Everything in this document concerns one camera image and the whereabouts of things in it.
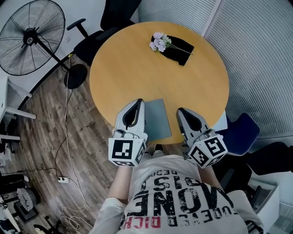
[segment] fan base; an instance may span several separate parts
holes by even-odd
[[[64,76],[64,85],[70,90],[76,89],[85,81],[87,77],[87,68],[85,65],[76,64],[69,69],[68,83],[67,77],[68,74],[66,73]]]

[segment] standing fan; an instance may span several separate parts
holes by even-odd
[[[79,87],[87,68],[77,64],[68,68],[55,55],[65,30],[65,17],[58,4],[36,0],[18,9],[0,33],[0,67],[11,75],[26,75],[41,68],[53,57],[67,72],[64,84]]]

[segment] round wooden table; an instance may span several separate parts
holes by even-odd
[[[195,47],[185,66],[150,49],[154,32]],[[199,113],[212,127],[229,95],[228,75],[216,50],[194,31],[168,22],[134,24],[110,37],[92,63],[90,88],[96,107],[113,126],[118,112],[133,100],[163,98],[172,136],[157,140],[159,144],[183,141],[176,118],[179,107]]]

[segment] black office chair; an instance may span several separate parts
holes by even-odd
[[[214,164],[212,167],[225,193],[243,190],[251,206],[254,206],[257,197],[260,195],[261,186],[254,190],[248,185],[252,171],[241,160],[241,157],[226,155],[219,163]]]
[[[85,39],[74,48],[73,52],[89,66],[92,65],[97,51],[110,36],[134,24],[130,21],[130,18],[140,2],[141,0],[106,0],[106,6],[101,20],[101,28],[104,31],[97,31],[90,36],[81,25],[86,19],[80,19],[68,26],[67,30],[77,27],[85,37]]]

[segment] gray cloth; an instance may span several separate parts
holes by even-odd
[[[148,101],[146,108],[145,133],[150,141],[171,137],[171,129],[163,99]]]

